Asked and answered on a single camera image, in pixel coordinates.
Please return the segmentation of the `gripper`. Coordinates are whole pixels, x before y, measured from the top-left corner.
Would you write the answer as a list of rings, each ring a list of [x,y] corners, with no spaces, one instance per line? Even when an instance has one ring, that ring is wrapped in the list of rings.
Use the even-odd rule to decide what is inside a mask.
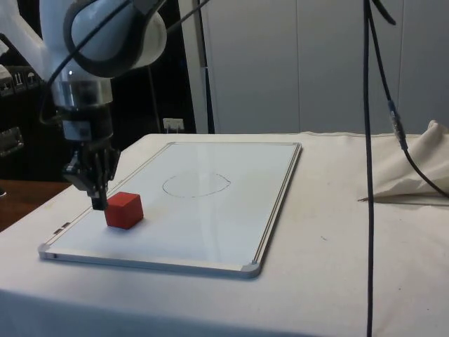
[[[86,192],[96,211],[107,208],[108,182],[114,179],[121,156],[119,150],[110,147],[112,135],[112,120],[109,117],[72,120],[74,153],[64,166],[62,175],[75,188]]]

